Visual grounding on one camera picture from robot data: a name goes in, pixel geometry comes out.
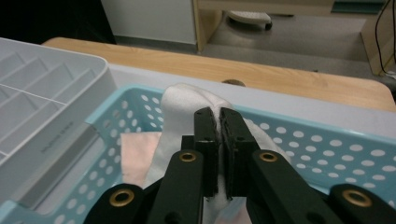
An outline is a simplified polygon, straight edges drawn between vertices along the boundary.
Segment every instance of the white cloth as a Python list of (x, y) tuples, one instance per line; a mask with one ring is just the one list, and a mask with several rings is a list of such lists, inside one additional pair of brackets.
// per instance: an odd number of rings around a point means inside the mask
[[(193, 114), (195, 111), (210, 106), (216, 119), (220, 139), (221, 126), (219, 123), (219, 111), (222, 107), (233, 108), (230, 103), (217, 95), (187, 84), (176, 84), (166, 89), (163, 94), (161, 105), (163, 111), (163, 133), (155, 149), (144, 187), (151, 185), (163, 177), (172, 155), (180, 150), (182, 135), (193, 135)], [(283, 155), (288, 161), (290, 160), (286, 153), (280, 149), (272, 141), (271, 137), (260, 127), (256, 126), (251, 121), (245, 120), (245, 122), (261, 148), (276, 151)], [(223, 212), (222, 215), (240, 217), (240, 215), (237, 215), (239, 209), (235, 209), (235, 207), (241, 208), (245, 202), (243, 199), (232, 200), (230, 202), (226, 199), (222, 169), (222, 153), (223, 149), (222, 145), (220, 145), (218, 176), (219, 193), (209, 201), (204, 200), (204, 224), (215, 223), (219, 216), (219, 212), (230, 203), (232, 203), (233, 210), (231, 212)], [(127, 164), (128, 162), (130, 162), (130, 160), (127, 158), (121, 159), (121, 164)]]

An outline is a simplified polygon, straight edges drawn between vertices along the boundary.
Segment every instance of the basket hole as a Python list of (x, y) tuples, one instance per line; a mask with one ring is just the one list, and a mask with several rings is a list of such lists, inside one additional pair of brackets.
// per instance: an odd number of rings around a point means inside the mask
[(286, 133), (286, 131), (287, 131), (287, 130), (286, 130), (284, 127), (277, 127), (277, 128), (276, 128), (276, 132), (277, 132), (277, 133)]
[(337, 173), (329, 173), (329, 177), (337, 178), (339, 175)]
[(312, 172), (314, 172), (316, 174), (320, 174), (322, 171), (319, 168), (313, 168)]
[(68, 203), (67, 203), (67, 208), (68, 209), (72, 209), (74, 207), (76, 207), (77, 205), (77, 199), (71, 199)]
[(112, 157), (116, 154), (116, 149), (113, 147), (108, 150), (108, 156)]
[(287, 151), (287, 152), (286, 152), (286, 155), (288, 155), (288, 156), (290, 156), (290, 157), (293, 157), (293, 156), (294, 156), (294, 152), (292, 152), (292, 151)]
[(289, 146), (290, 146), (290, 147), (298, 147), (299, 144), (296, 143), (296, 142), (289, 142)]
[(118, 155), (118, 156), (116, 156), (114, 158), (114, 163), (120, 163), (120, 161), (121, 161), (121, 156), (120, 155)]
[(125, 119), (120, 119), (119, 126), (120, 128), (123, 128), (125, 126)]
[(55, 221), (53, 222), (54, 224), (62, 224), (64, 223), (66, 216), (65, 215), (59, 215), (55, 218)]
[(324, 152), (323, 152), (323, 155), (325, 155), (325, 156), (327, 156), (327, 157), (332, 157), (332, 156), (334, 156), (334, 152), (333, 151), (331, 151), (331, 150), (325, 150)]
[(302, 138), (302, 137), (304, 137), (304, 133), (300, 132), (300, 131), (296, 131), (296, 132), (293, 133), (293, 136), (294, 137), (298, 137), (298, 138)]
[(362, 151), (363, 147), (361, 145), (355, 144), (355, 145), (350, 146), (349, 149), (352, 151)]
[(346, 169), (345, 165), (343, 165), (343, 164), (336, 164), (334, 166), (334, 168), (337, 170), (345, 170)]
[(117, 129), (113, 129), (113, 130), (111, 130), (111, 132), (110, 132), (110, 136), (111, 137), (113, 137), (113, 138), (115, 138), (115, 137), (117, 137), (117, 134), (118, 134), (119, 132), (117, 131)]
[(78, 215), (83, 214), (83, 213), (85, 212), (85, 209), (86, 209), (85, 204), (81, 204), (81, 205), (78, 207), (78, 209), (77, 209), (77, 214), (78, 214)]
[(137, 124), (137, 119), (133, 119), (132, 120), (132, 126), (134, 127), (134, 126), (136, 126), (136, 124)]
[(95, 190), (91, 190), (88, 194), (87, 194), (87, 199), (88, 200), (92, 200), (96, 195), (96, 191)]
[(134, 115), (134, 112), (132, 110), (128, 110), (128, 112), (126, 112), (126, 117), (128, 119), (131, 119), (133, 115)]
[(341, 142), (340, 140), (332, 140), (330, 141), (330, 146), (332, 147), (340, 147), (341, 145), (343, 145), (343, 142)]
[(305, 148), (305, 150), (307, 150), (307, 151), (309, 151), (309, 152), (315, 152), (315, 151), (317, 151), (317, 149), (316, 149), (315, 147), (312, 147), (312, 146), (307, 146), (307, 147)]
[(373, 179), (374, 180), (385, 180), (385, 176), (384, 175), (373, 175)]
[(78, 189), (78, 193), (83, 194), (83, 193), (87, 192), (87, 189), (88, 189), (88, 185), (86, 185), (86, 184), (81, 185)]
[(375, 163), (373, 161), (362, 161), (361, 164), (363, 166), (374, 166)]
[(361, 169), (353, 170), (352, 173), (354, 175), (364, 175), (365, 174), (365, 172), (363, 170), (361, 170)]
[(353, 158), (353, 156), (350, 156), (350, 155), (344, 155), (343, 157), (341, 157), (341, 160), (343, 160), (343, 161), (353, 161), (353, 160), (355, 160), (355, 158)]
[(96, 177), (98, 176), (98, 173), (96, 171), (92, 171), (90, 173), (90, 180), (94, 180), (96, 179)]
[(385, 172), (394, 172), (394, 171), (396, 171), (396, 167), (387, 165), (387, 166), (382, 167), (382, 170)]
[(147, 95), (141, 95), (141, 97), (142, 97), (142, 99), (143, 99), (144, 101), (146, 101), (146, 102), (149, 101), (149, 98), (147, 97)]
[(113, 117), (116, 118), (116, 119), (119, 118), (120, 117), (120, 111), (114, 110), (113, 111)]
[(348, 183), (356, 183), (357, 180), (355, 178), (352, 178), (352, 177), (347, 177), (346, 178), (346, 182), (348, 182)]
[(149, 105), (145, 105), (145, 108), (146, 108), (148, 111), (151, 111), (151, 107), (150, 107)]
[(106, 164), (107, 164), (107, 160), (105, 160), (105, 159), (102, 159), (101, 161), (99, 161), (100, 168), (104, 168), (106, 166)]
[(111, 173), (113, 173), (113, 170), (114, 170), (114, 168), (113, 168), (112, 166), (108, 166), (108, 167), (106, 168), (106, 174), (107, 174), (107, 175), (111, 175)]
[(97, 187), (102, 187), (105, 184), (105, 179), (104, 178), (100, 178), (96, 181), (96, 185)]
[(376, 149), (376, 150), (373, 150), (373, 151), (371, 152), (371, 155), (372, 155), (372, 156), (375, 156), (375, 157), (381, 157), (381, 156), (384, 156), (384, 155), (385, 155), (385, 151), (382, 150), (382, 149)]
[(364, 183), (363, 186), (367, 189), (375, 189), (375, 184), (373, 183)]
[(283, 142), (282, 139), (281, 139), (281, 138), (278, 138), (278, 137), (274, 138), (273, 141), (274, 141), (275, 143), (277, 143), (277, 144), (281, 144), (281, 143)]
[(260, 128), (263, 130), (269, 130), (270, 129), (270, 125), (267, 123), (261, 123), (260, 124)]
[(318, 160), (318, 164), (319, 165), (327, 165), (329, 163), (327, 161), (325, 161), (325, 160)]
[(303, 161), (310, 161), (310, 160), (311, 160), (311, 157), (310, 157), (310, 156), (307, 156), (307, 155), (303, 155), (303, 156), (301, 156), (301, 160), (303, 160)]
[(157, 98), (155, 98), (155, 97), (153, 97), (152, 98), (152, 102), (154, 102), (155, 104), (159, 104), (160, 103), (160, 100), (159, 99), (157, 99)]
[(105, 120), (104, 122), (103, 122), (103, 127), (104, 128), (108, 128), (108, 127), (110, 127), (110, 120)]
[(126, 109), (128, 107), (128, 102), (122, 101), (121, 107), (122, 107), (122, 109)]
[(305, 165), (304, 164), (302, 164), (302, 163), (298, 163), (297, 165), (296, 165), (296, 167), (297, 168), (300, 168), (300, 169), (305, 169)]
[(311, 140), (312, 140), (313, 142), (321, 142), (321, 141), (323, 140), (323, 138), (322, 138), (320, 135), (313, 135), (313, 136), (311, 137)]

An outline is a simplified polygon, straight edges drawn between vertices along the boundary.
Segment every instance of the light blue basket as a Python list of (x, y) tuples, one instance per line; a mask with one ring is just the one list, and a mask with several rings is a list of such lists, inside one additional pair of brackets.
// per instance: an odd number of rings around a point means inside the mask
[[(156, 132), (163, 127), (162, 91), (128, 86), (107, 98), (86, 122), (105, 142), (103, 153), (63, 202), (47, 215), (7, 201), (0, 223), (82, 223), (108, 188), (121, 182), (120, 133)], [(294, 168), (313, 187), (327, 191), (339, 183), (352, 183), (396, 202), (396, 144), (392, 139), (356, 133), (302, 119), (236, 106), (245, 119), (264, 129), (283, 148)]]

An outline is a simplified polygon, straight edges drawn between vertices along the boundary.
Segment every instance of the brass screw insert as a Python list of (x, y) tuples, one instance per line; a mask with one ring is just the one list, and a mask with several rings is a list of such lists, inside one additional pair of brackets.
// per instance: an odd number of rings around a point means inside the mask
[(110, 197), (110, 204), (115, 207), (123, 207), (134, 200), (134, 192), (130, 189), (118, 189)]
[(262, 161), (277, 161), (277, 156), (271, 152), (263, 152), (262, 154), (260, 154), (260, 159), (262, 159)]
[(185, 152), (180, 154), (179, 158), (182, 161), (195, 161), (197, 159), (197, 157), (195, 156), (195, 154), (191, 153), (191, 152)]
[(373, 205), (372, 200), (367, 195), (355, 189), (346, 189), (343, 191), (343, 197), (349, 202), (360, 207), (370, 207)]

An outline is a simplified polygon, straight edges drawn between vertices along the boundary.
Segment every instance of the wooden table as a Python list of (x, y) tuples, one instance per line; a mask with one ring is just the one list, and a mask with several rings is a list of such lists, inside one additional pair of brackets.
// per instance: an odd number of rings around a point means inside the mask
[(44, 45), (97, 55), (114, 64), (217, 82), (233, 78), (250, 88), (396, 112), (390, 90), (379, 82), (367, 79), (61, 37), (53, 38)]

